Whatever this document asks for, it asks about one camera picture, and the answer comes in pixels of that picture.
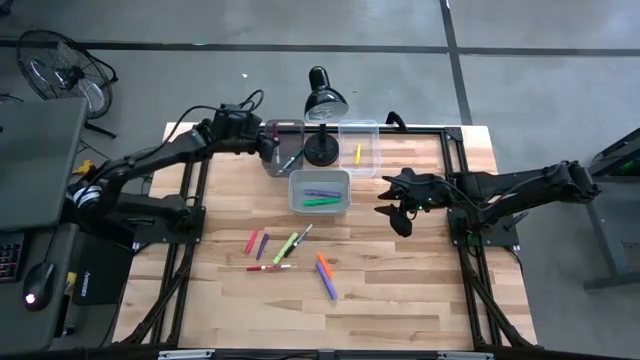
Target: keyboard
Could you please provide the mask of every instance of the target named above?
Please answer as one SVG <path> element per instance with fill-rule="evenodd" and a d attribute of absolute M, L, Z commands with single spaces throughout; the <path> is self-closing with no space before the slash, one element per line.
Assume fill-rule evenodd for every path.
<path fill-rule="evenodd" d="M 0 283 L 19 281 L 26 258 L 23 232 L 0 233 Z"/>

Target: lamp base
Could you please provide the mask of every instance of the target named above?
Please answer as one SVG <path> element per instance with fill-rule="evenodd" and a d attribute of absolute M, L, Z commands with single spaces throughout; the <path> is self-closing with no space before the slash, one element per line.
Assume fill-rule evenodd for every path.
<path fill-rule="evenodd" d="M 325 143 L 320 142 L 321 134 L 314 134 L 304 143 L 304 157 L 311 165 L 329 166 L 338 159 L 340 146 L 338 140 L 325 135 Z"/>

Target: gray concrete floor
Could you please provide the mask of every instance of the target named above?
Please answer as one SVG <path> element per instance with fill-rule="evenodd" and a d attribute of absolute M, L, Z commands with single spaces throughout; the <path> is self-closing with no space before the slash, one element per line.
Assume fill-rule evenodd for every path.
<path fill-rule="evenodd" d="M 459 46 L 639 48 L 634 0 L 449 0 Z M 30 28 L 76 40 L 289 45 L 446 46 L 437 0 L 17 0 L 0 37 Z M 259 114 L 301 118 L 306 74 L 325 66 L 349 116 L 460 124 L 448 55 L 291 52 L 93 51 L 113 65 L 111 111 L 119 133 L 83 135 L 109 156 L 154 145 L 187 107 L 238 101 L 263 88 Z M 633 58 L 462 56 L 474 124 L 489 126 L 502 172 L 591 157 L 640 124 L 640 63 Z M 0 49 L 0 93 L 37 101 L 13 49 Z M 194 115 L 198 121 L 208 114 Z M 91 152 L 83 157 L 99 159 Z M 132 191 L 139 191 L 133 184 Z M 586 293 L 606 274 L 586 210 L 551 204 L 518 226 L 539 343 L 547 348 L 638 357 L 640 287 Z M 87 321 L 101 339 L 108 316 Z"/>

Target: black desk lamp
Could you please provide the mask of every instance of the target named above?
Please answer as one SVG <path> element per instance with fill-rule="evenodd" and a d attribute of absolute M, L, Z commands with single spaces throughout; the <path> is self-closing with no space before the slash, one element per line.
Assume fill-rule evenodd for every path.
<path fill-rule="evenodd" d="M 304 144 L 304 157 L 312 165 L 329 166 L 338 158 L 338 141 L 327 135 L 327 122 L 335 121 L 349 110 L 349 105 L 339 92 L 331 88 L 327 70 L 314 66 L 309 71 L 311 95 L 304 106 L 304 118 L 320 124 L 320 132 L 312 135 Z"/>

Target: wooden table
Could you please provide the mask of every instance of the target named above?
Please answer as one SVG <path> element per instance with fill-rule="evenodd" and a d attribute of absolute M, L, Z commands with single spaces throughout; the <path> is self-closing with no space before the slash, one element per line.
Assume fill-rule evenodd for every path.
<path fill-rule="evenodd" d="M 166 133 L 173 125 L 167 125 Z M 192 125 L 182 124 L 178 133 Z M 464 126 L 462 131 L 470 170 L 496 172 L 488 129 Z M 409 238 L 397 236 L 389 219 L 373 210 L 385 204 L 377 195 L 389 186 L 380 176 L 396 175 L 405 166 L 418 174 L 444 172 L 439 141 L 431 135 L 381 135 L 381 155 L 382 168 L 375 178 L 352 181 L 352 205 L 345 216 L 300 217 L 288 208 L 288 179 L 269 177 L 258 156 L 216 154 L 180 346 L 472 349 L 458 254 L 450 245 L 444 210 L 419 215 Z M 183 166 L 157 172 L 151 195 L 177 194 L 182 174 Z M 313 230 L 286 261 L 294 269 L 245 271 L 249 265 L 270 264 L 289 235 L 310 223 Z M 257 244 L 251 256 L 244 255 L 254 229 L 271 235 L 260 262 L 255 260 Z M 335 303 L 328 300 L 315 271 L 317 251 L 334 272 L 339 295 Z M 158 244 L 135 257 L 114 340 L 131 333 L 156 300 L 166 252 L 167 246 Z M 535 343 L 518 264 L 503 249 L 489 248 L 486 257 L 497 303 Z M 479 310 L 488 339 L 484 307 Z"/>

